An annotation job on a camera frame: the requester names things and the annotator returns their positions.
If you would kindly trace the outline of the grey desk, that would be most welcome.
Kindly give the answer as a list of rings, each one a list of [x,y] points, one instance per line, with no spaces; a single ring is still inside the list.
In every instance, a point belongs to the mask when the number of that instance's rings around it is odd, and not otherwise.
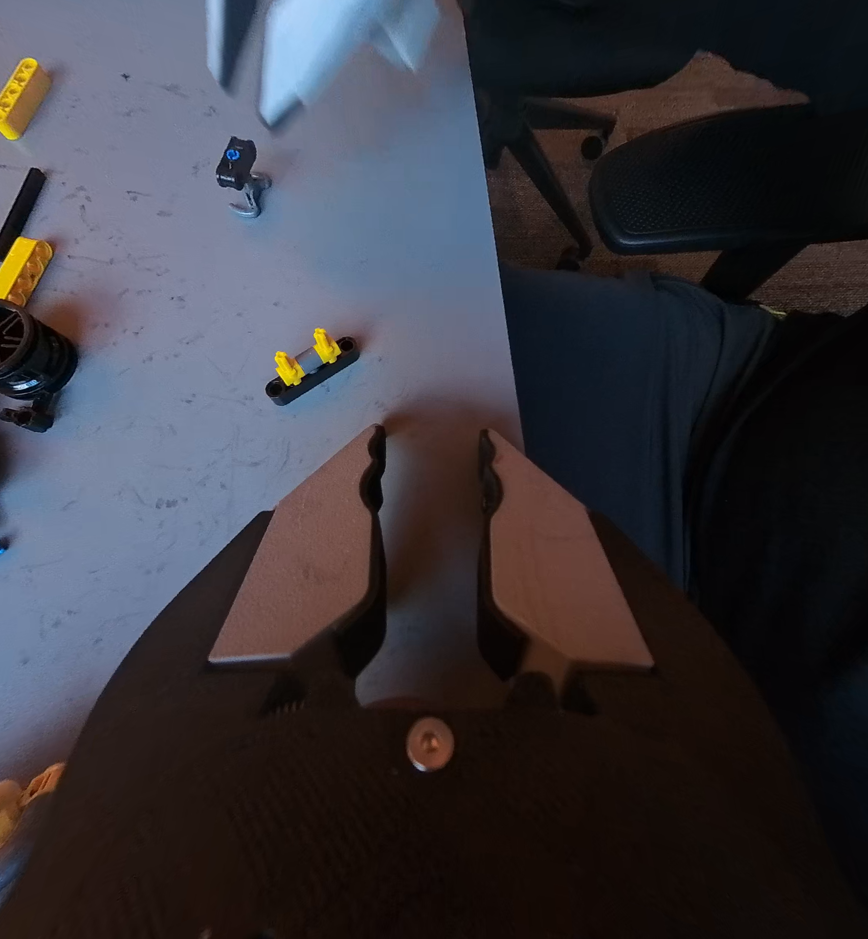
[[[521,437],[464,30],[441,9],[418,73],[364,51],[272,135],[257,36],[223,93],[202,2],[0,2],[0,89],[27,56],[52,75],[26,134],[0,135],[0,226],[41,168],[27,232],[54,257],[30,310],[80,350],[50,431],[0,422],[0,780],[64,760],[158,613],[374,423],[392,593],[359,697],[498,699],[473,635],[476,446]],[[272,180],[256,219],[216,181],[232,136]],[[316,328],[358,360],[275,405],[275,353]]]

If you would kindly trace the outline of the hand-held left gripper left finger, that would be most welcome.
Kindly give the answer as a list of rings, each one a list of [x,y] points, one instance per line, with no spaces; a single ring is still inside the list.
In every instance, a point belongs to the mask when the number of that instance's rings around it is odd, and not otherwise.
[[[348,678],[369,665],[386,634],[385,464],[370,425],[277,503],[209,664],[284,665],[328,641]]]

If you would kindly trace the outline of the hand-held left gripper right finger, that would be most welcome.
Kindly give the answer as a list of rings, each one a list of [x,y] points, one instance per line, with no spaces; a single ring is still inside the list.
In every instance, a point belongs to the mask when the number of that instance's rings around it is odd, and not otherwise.
[[[654,659],[587,508],[498,432],[480,433],[477,643],[502,682],[647,674]]]

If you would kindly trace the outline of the long yellow holed beam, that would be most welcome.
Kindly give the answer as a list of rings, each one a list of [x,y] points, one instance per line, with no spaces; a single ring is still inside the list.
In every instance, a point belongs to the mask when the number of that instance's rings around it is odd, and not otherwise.
[[[52,257],[48,241],[17,237],[0,264],[0,300],[26,308]]]

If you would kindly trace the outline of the black beam with yellow pins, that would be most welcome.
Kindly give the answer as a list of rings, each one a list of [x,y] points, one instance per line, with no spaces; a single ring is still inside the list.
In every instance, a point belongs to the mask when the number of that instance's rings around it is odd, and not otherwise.
[[[275,377],[267,382],[266,395],[277,406],[288,405],[351,366],[359,354],[354,337],[334,339],[325,329],[316,328],[311,345],[297,356],[281,350],[275,353]]]

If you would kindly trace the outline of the person's leg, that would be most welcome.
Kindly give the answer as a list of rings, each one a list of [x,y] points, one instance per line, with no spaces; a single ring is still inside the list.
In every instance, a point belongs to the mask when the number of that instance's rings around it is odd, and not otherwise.
[[[529,460],[685,589],[693,461],[782,318],[647,271],[499,275]]]

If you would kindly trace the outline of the short yellow holed beam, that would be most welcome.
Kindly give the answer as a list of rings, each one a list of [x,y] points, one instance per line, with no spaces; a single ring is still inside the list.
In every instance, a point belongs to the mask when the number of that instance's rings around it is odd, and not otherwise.
[[[52,78],[37,59],[20,60],[0,91],[0,134],[6,140],[24,135],[51,87]]]

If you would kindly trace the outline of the yellow toy vehicle assembly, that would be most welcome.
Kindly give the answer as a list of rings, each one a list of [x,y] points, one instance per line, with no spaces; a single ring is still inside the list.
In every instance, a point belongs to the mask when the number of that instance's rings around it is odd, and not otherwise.
[[[0,781],[0,893],[22,874],[65,768],[52,764],[26,786]]]

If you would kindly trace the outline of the black office chair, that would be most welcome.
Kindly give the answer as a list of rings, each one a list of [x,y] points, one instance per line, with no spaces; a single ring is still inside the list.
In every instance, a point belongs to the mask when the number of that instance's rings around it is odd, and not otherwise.
[[[578,271],[592,252],[592,238],[535,133],[581,132],[581,155],[594,161],[604,152],[615,118],[555,98],[506,91],[474,90],[474,100],[486,168],[498,168],[503,153],[513,157],[572,238],[557,269]]]

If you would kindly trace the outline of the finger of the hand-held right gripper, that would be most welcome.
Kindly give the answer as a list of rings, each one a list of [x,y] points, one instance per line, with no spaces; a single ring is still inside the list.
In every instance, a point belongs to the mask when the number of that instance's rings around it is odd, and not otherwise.
[[[436,1],[274,2],[262,47],[258,111],[263,124],[275,130],[312,106],[364,47],[416,72],[439,21]]]
[[[205,1],[206,66],[216,85],[235,91],[236,70],[258,1]]]

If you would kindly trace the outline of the dark grey claw connector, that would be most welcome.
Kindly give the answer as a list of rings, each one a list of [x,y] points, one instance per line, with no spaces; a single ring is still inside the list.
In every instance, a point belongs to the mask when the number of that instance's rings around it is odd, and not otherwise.
[[[256,219],[263,210],[263,193],[265,193],[272,184],[270,176],[252,172],[244,181],[240,190],[241,201],[232,202],[229,205],[231,211],[243,219]]]

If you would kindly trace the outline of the black axle rod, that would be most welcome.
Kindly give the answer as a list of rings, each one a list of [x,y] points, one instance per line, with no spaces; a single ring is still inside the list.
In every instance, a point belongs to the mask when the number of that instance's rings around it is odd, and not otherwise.
[[[31,167],[28,170],[0,228],[0,263],[5,261],[17,238],[22,236],[46,180],[46,174],[41,169]]]

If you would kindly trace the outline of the black angled connector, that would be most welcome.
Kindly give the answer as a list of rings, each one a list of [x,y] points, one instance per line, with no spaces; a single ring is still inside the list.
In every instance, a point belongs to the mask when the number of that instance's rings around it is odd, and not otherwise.
[[[35,433],[45,433],[55,420],[55,396],[41,394],[25,406],[0,410],[0,421]]]

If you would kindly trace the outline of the black spoked wheel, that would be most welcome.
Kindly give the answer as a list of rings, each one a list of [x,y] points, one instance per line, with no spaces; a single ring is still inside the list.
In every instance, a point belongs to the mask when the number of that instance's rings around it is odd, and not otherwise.
[[[67,337],[0,299],[0,394],[33,401],[58,393],[77,365],[76,346]]]

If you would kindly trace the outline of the short black holed beam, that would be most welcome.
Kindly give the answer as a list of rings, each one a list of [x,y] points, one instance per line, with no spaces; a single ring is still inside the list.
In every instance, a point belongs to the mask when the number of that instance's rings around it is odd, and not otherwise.
[[[240,150],[241,157],[239,160],[230,162],[224,157],[224,153],[229,147]],[[240,191],[245,179],[253,172],[256,157],[256,146],[252,140],[232,136],[216,168],[215,175],[218,185]]]

